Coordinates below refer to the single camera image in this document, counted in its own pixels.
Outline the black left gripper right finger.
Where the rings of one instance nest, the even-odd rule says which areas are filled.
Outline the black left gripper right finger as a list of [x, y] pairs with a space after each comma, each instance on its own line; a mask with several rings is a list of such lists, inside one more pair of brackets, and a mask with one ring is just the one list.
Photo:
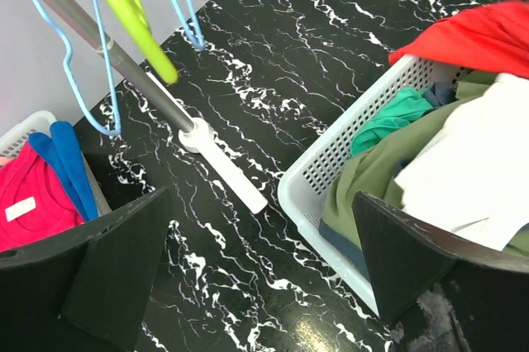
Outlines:
[[475, 244], [368, 193], [352, 204], [395, 351], [526, 351], [528, 259]]

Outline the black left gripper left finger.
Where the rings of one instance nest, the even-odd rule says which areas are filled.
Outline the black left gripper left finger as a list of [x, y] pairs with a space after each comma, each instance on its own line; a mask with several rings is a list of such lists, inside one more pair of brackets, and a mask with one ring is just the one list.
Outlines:
[[3, 351], [133, 351], [158, 269], [172, 193], [160, 188], [1, 254]]

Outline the white tank top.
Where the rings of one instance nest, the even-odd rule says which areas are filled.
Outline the white tank top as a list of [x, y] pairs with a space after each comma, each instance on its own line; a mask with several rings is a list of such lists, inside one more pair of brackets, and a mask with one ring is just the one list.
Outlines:
[[503, 250], [528, 223], [528, 82], [499, 74], [395, 178], [403, 210]]

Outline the olive green tank top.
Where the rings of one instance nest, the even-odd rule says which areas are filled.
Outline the olive green tank top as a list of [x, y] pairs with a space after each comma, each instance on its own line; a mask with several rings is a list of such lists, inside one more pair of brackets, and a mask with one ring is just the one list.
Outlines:
[[428, 112], [417, 121], [385, 137], [374, 147], [350, 156], [342, 172], [331, 183], [318, 230], [364, 277], [369, 276], [352, 211], [358, 192], [371, 193], [401, 207], [402, 189], [395, 177], [441, 129], [460, 105], [481, 97], [496, 79], [494, 73], [469, 71], [455, 85], [455, 101]]

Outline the light blue wire hanger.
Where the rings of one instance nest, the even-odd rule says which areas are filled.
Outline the light blue wire hanger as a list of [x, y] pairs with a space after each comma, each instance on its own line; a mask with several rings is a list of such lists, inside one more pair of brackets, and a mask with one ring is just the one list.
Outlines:
[[88, 13], [76, 0], [1, 0], [3, 118], [49, 110], [119, 135], [114, 45], [103, 28], [96, 2]]

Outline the red tank top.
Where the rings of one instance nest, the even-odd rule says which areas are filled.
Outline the red tank top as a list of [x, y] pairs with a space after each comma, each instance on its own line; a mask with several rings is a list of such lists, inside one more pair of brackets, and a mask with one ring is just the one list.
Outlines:
[[512, 0], [470, 8], [436, 21], [388, 56], [403, 56], [528, 77], [528, 2]]

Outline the lime green hanger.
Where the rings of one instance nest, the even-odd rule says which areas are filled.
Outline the lime green hanger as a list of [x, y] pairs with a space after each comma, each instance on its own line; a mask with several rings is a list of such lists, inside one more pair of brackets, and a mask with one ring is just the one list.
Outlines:
[[141, 0], [106, 0], [129, 37], [165, 83], [176, 83], [179, 73], [153, 37]]

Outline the navy blue tank top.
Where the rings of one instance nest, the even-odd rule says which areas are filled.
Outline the navy blue tank top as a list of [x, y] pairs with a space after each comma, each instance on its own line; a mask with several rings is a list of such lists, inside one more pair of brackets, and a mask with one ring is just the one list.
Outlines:
[[422, 97], [434, 108], [444, 107], [455, 101], [455, 85], [450, 82], [435, 82]]

